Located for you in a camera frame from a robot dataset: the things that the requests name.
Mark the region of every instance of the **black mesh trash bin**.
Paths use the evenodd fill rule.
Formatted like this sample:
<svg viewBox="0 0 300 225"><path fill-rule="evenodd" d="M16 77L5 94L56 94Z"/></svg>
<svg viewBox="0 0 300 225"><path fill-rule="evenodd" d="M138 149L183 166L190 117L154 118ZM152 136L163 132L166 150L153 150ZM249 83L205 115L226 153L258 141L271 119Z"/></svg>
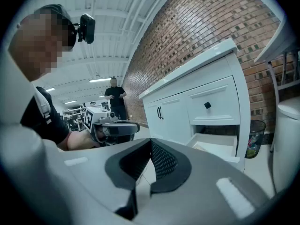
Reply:
<svg viewBox="0 0 300 225"><path fill-rule="evenodd" d="M251 120L250 135L245 158L255 158L263 142L266 124L263 121Z"/></svg>

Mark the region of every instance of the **drawer knob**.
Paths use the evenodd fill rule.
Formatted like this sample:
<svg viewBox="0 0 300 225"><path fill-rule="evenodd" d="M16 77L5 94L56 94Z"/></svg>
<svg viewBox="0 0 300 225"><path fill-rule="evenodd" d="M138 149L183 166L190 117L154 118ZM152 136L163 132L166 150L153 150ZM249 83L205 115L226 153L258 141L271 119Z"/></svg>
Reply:
<svg viewBox="0 0 300 225"><path fill-rule="evenodd" d="M209 109L211 107L209 102L205 103L204 106L206 107L206 109Z"/></svg>

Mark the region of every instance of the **backpack strap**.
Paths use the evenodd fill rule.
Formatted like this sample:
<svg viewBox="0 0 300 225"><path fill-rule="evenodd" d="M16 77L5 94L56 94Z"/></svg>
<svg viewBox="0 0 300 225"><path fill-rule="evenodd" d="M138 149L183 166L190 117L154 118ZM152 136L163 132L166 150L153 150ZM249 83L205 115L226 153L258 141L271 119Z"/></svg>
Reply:
<svg viewBox="0 0 300 225"><path fill-rule="evenodd" d="M51 107L49 105L49 102L44 97L44 95L41 94L39 90L37 90L36 87L34 87L34 88L35 88L34 98L36 100L38 109L41 112L44 119L46 120L46 124L49 124L51 122L51 119L50 119Z"/></svg>

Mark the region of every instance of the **cabinet handle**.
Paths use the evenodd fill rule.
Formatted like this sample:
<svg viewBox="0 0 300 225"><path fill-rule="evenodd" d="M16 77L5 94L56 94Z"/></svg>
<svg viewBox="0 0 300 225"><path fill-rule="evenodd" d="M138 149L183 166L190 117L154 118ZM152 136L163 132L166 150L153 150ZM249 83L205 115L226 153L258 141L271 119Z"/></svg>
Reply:
<svg viewBox="0 0 300 225"><path fill-rule="evenodd" d="M160 114L160 118L161 118L161 119L164 119L164 118L161 116L161 107L159 107L159 114Z"/></svg>
<svg viewBox="0 0 300 225"><path fill-rule="evenodd" d="M209 109L211 107L209 102L205 103L204 106L206 107L206 109Z"/></svg>
<svg viewBox="0 0 300 225"><path fill-rule="evenodd" d="M156 110L156 111L157 111L157 115L158 115L158 117L161 119L161 117L160 117L160 116L159 116L159 114L158 114L158 110L159 110L159 107L157 107L157 110Z"/></svg>

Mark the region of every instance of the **brick wall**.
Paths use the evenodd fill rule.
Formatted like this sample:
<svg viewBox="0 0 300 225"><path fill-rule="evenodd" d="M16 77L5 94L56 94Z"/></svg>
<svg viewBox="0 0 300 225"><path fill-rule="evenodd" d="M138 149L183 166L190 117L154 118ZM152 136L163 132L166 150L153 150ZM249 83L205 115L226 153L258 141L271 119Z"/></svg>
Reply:
<svg viewBox="0 0 300 225"><path fill-rule="evenodd" d="M251 118L265 121L267 130L272 132L276 118L274 88L267 64L255 64L254 59L279 23L260 0L168 0L145 32L124 78L128 115L146 124L139 94L177 66L232 38L239 49L237 56L247 81ZM291 72L292 55L287 62L287 70ZM282 58L273 62L278 81L282 64ZM285 92L284 98L296 93L295 89Z"/></svg>

